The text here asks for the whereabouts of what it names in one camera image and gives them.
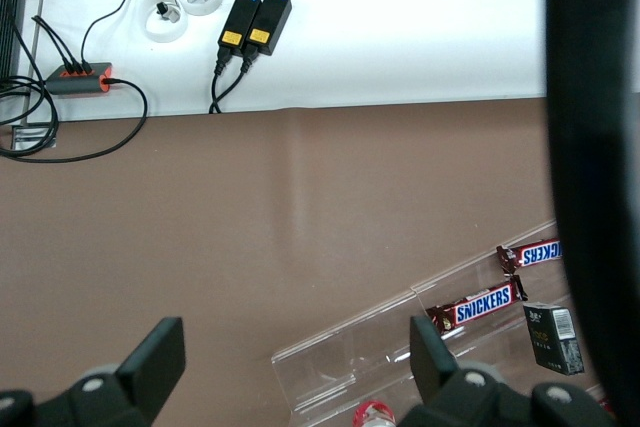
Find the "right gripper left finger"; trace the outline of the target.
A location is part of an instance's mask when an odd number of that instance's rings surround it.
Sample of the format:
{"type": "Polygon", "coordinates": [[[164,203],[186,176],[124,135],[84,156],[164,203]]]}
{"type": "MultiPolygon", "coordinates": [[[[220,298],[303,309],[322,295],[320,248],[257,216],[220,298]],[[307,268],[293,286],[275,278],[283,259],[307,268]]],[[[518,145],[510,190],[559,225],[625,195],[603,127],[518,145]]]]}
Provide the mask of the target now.
{"type": "Polygon", "coordinates": [[[40,404],[27,390],[3,391],[1,424],[150,426],[185,367],[183,319],[165,317],[112,373],[87,375],[40,404]]]}

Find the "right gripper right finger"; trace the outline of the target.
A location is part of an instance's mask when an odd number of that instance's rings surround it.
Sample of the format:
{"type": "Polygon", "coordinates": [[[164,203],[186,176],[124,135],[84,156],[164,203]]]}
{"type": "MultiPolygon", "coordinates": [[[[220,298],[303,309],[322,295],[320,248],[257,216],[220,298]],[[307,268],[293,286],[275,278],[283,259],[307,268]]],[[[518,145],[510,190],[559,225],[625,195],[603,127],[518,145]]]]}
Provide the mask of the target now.
{"type": "Polygon", "coordinates": [[[410,368],[422,402],[400,426],[614,426],[588,393],[566,383],[540,383],[525,396],[496,380],[489,367],[458,365],[435,325],[410,320],[410,368]]]}

